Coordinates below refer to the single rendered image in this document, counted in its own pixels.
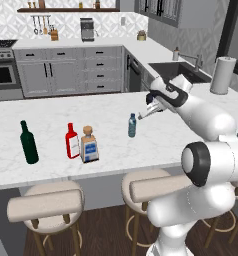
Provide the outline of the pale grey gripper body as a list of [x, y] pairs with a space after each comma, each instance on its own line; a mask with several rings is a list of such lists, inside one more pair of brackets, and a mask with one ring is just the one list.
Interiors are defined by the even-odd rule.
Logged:
[[144, 119], [147, 116], [150, 116], [156, 112], [164, 111], [164, 110], [165, 110], [165, 106], [161, 102], [157, 100], [153, 100], [151, 103], [147, 105], [147, 109], [144, 112], [139, 113], [138, 119], [139, 120]]

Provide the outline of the small blue plastic water bottle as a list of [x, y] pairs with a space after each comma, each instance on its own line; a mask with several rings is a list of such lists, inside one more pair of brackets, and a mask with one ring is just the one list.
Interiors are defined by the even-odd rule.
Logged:
[[131, 113], [128, 121], [128, 136], [130, 138], [135, 137], [136, 135], [136, 117], [135, 113]]

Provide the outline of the black dishwasher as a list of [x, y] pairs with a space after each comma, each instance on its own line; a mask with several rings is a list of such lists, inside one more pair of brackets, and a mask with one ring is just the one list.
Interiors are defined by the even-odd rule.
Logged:
[[139, 92], [141, 90], [140, 65], [130, 54], [126, 56], [126, 90], [128, 92]]

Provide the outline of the dark kitchen sink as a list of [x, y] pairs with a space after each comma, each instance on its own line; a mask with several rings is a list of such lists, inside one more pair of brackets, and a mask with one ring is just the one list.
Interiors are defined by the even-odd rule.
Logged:
[[202, 71], [195, 72], [186, 62], [150, 63], [150, 66], [165, 80], [182, 74], [192, 84], [210, 83], [211, 78]]

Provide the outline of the silver tap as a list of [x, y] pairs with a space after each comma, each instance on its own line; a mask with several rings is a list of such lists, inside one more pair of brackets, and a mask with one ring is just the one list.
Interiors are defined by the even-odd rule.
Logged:
[[191, 56], [188, 54], [179, 53], [179, 56], [195, 60], [194, 72], [199, 72], [199, 69], [202, 68], [203, 66], [203, 60], [202, 60], [201, 54], [198, 54], [197, 56]]

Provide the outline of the cork-stoppered bottle with blue label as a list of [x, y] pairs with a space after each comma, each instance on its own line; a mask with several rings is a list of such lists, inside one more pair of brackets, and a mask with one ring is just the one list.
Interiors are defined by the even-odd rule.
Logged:
[[84, 136], [81, 138], [81, 158], [84, 163], [99, 159], [97, 141], [91, 126], [83, 127]]

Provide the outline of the white paper towel roll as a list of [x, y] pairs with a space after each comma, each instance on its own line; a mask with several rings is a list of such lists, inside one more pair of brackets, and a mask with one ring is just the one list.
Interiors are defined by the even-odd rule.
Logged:
[[236, 59], [228, 56], [218, 57], [210, 84], [210, 92], [217, 95], [226, 95], [231, 83]]

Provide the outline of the red bottle with white label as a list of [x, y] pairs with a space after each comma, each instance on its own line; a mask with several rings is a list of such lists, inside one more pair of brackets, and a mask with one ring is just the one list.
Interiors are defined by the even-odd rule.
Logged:
[[65, 136], [67, 156], [70, 159], [76, 158], [80, 155], [78, 134], [73, 129], [73, 124], [68, 124], [68, 132]]

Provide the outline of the grey base cupboards run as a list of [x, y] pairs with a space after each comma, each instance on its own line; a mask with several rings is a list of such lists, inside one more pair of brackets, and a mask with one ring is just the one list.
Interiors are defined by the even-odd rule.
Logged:
[[119, 92], [122, 47], [15, 49], [25, 97]]

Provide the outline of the silver coffee machine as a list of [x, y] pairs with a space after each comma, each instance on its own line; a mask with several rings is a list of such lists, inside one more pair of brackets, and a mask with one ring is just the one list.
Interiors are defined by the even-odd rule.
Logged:
[[92, 18], [81, 18], [81, 39], [83, 42], [94, 41], [94, 21]]

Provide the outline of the dark green glass bottle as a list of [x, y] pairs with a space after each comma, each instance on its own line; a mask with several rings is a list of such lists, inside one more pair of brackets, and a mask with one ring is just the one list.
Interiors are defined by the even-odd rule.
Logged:
[[28, 130], [25, 120], [22, 120], [20, 124], [22, 128], [20, 140], [22, 143], [26, 161], [28, 164], [35, 164], [39, 161], [39, 156], [35, 144], [34, 135]]

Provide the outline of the steel oven with hob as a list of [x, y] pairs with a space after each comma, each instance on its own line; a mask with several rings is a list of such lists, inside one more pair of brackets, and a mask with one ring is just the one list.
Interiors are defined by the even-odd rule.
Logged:
[[0, 39], [0, 101], [22, 100], [23, 92], [12, 46], [17, 39]]

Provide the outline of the dark glazed wall cupboards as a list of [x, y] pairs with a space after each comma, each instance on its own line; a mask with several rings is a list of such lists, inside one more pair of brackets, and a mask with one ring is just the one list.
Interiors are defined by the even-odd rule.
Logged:
[[134, 0], [134, 11], [156, 21], [177, 27], [182, 0]]

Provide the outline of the dark window frame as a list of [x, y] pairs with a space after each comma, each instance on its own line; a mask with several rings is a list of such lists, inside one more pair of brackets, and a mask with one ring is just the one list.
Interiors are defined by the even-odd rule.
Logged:
[[[227, 56], [231, 46], [233, 33], [237, 24], [238, 19], [238, 0], [230, 0], [225, 22], [217, 50], [216, 57]], [[234, 73], [238, 75], [238, 60], [234, 68]]]

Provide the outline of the dark wooden wall shelf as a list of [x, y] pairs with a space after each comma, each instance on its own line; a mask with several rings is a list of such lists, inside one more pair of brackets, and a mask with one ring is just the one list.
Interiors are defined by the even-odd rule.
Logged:
[[118, 8], [20, 8], [18, 13], [50, 13], [50, 12], [120, 12]]

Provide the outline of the rail with hanging tools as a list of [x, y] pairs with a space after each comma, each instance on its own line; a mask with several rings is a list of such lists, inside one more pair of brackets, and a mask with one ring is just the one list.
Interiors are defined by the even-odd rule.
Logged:
[[35, 35], [50, 34], [50, 15], [32, 15]]

